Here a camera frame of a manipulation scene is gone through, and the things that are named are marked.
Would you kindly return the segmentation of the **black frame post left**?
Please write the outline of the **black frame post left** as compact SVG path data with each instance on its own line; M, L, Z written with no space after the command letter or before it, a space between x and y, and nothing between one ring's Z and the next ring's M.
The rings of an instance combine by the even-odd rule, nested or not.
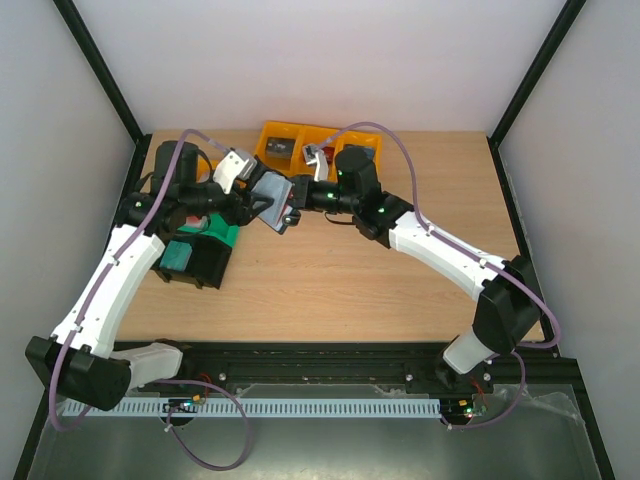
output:
M53 4L83 54L127 134L135 144L141 143L146 138L146 135L143 133L139 123L137 122L75 2L72 0L53 0Z

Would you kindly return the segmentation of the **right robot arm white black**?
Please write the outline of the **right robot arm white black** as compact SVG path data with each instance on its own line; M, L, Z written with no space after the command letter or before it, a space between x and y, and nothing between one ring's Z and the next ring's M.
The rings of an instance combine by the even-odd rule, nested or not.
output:
M472 326L454 338L434 362L432 377L445 390L460 390L471 371L498 354L509 354L542 315L531 262L506 261L461 241L419 213L417 206L382 189L376 167L361 148L340 151L335 181L317 145L303 149L311 175L294 177L289 197L296 210L346 214L367 239L426 264L476 303Z

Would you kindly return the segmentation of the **white red-circle card stack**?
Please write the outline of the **white red-circle card stack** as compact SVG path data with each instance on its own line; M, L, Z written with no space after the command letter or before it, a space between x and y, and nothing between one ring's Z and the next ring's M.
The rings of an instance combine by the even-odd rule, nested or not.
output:
M208 217L190 216L186 219L184 226L189 228L203 228L208 222Z

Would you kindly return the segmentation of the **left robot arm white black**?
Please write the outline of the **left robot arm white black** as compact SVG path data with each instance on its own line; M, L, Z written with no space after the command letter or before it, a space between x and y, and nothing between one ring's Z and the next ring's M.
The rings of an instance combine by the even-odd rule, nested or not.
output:
M210 262L201 248L206 236L186 237L182 228L189 218L218 214L237 226L258 218L278 233L285 230L292 187L286 176L234 149L200 176L198 164L207 159L185 139L157 148L153 170L121 202L104 255L81 296L49 337L29 341L25 355L47 387L52 416L60 397L109 411L129 390L178 375L185 352L174 342L124 351L114 345L147 272L167 270L162 257L169 246L186 250L181 276L206 285L194 270Z

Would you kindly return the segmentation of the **grey VIP card stack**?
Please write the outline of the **grey VIP card stack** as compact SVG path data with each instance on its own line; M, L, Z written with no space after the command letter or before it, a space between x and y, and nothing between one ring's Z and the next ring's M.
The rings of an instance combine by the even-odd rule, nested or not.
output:
M265 154L277 159L290 159L293 156L296 140L293 138L268 137Z

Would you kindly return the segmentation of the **green plastic bin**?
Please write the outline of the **green plastic bin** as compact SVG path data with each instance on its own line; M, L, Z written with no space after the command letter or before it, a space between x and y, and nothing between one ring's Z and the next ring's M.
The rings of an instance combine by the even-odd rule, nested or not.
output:
M184 225L177 230L180 235L204 235L215 238L229 247L234 247L239 233L238 226L228 225L219 214L208 216L208 222L203 228L189 228Z

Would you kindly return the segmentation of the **yellow bin with grey cards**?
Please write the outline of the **yellow bin with grey cards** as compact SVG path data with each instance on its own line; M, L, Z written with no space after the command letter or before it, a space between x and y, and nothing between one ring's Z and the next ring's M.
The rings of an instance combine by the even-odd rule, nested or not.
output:
M254 148L266 166L286 176L301 172L304 126L296 123L266 121Z

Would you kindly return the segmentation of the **black frame post right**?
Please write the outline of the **black frame post right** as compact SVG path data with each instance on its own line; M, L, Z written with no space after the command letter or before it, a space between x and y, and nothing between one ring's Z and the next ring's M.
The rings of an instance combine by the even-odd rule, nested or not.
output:
M586 3L586 0L567 0L564 2L493 133L488 137L492 149L498 149L507 137Z

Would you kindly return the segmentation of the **blue VIP card stack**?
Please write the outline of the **blue VIP card stack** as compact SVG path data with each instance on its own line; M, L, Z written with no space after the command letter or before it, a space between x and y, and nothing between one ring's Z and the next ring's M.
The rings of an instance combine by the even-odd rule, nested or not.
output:
M358 158L366 158L368 161L373 162L375 160L376 150L373 147L347 144L343 151L350 156L357 156Z

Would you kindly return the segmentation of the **yellow bin with red cards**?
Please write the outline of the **yellow bin with red cards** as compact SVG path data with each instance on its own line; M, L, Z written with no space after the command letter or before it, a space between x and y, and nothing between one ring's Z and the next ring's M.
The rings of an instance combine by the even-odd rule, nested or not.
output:
M296 136L296 144L291 161L292 171L296 174L310 174L314 171L312 167L305 164L302 149L308 144L324 144L326 140L337 132L335 128L326 128L313 125L303 125ZM327 143L324 147L335 147L335 141ZM329 164L329 170L334 170L334 161Z

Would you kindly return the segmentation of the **teal VIP card stack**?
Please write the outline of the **teal VIP card stack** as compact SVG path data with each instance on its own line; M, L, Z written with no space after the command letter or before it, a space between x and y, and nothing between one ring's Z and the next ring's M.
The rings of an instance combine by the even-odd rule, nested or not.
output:
M159 267L184 272L187 269L192 252L193 247L190 243L171 241L163 252Z

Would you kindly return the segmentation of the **black frame post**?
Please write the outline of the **black frame post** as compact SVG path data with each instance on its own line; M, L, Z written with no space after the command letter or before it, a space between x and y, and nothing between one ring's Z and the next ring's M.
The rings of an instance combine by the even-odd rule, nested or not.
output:
M493 133L488 137L492 149L498 149L507 137L586 3L586 0L567 0L564 2Z
M53 4L83 54L127 134L135 144L141 143L146 138L146 135L143 133L139 123L137 122L75 2L72 0L53 0Z

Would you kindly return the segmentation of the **black leather card holder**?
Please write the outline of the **black leather card holder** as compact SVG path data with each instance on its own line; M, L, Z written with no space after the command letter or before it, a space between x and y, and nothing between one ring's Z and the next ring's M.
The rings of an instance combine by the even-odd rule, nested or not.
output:
M259 159L256 160L257 165L247 180L249 192L260 193L274 199L274 204L257 218L282 235L289 226L289 221L285 218L290 215L297 216L288 204L291 181L279 171L267 167Z

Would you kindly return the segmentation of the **yellow bin with blue cards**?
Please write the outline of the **yellow bin with blue cards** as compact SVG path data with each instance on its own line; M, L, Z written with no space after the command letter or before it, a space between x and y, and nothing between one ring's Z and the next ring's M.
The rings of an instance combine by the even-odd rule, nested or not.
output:
M347 131L338 137L335 141L335 147L334 158L337 158L337 154L345 149L362 149L366 153L367 158L375 165L376 172L380 172L380 154L382 149L382 136L380 134Z

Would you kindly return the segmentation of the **yellow bin near green bin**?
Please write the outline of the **yellow bin near green bin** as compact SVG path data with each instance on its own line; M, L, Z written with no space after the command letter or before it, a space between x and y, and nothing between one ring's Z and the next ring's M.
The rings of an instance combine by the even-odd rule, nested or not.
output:
M218 161L207 161L203 157L198 158L197 182L203 183L209 181L213 177L213 173L217 167Z

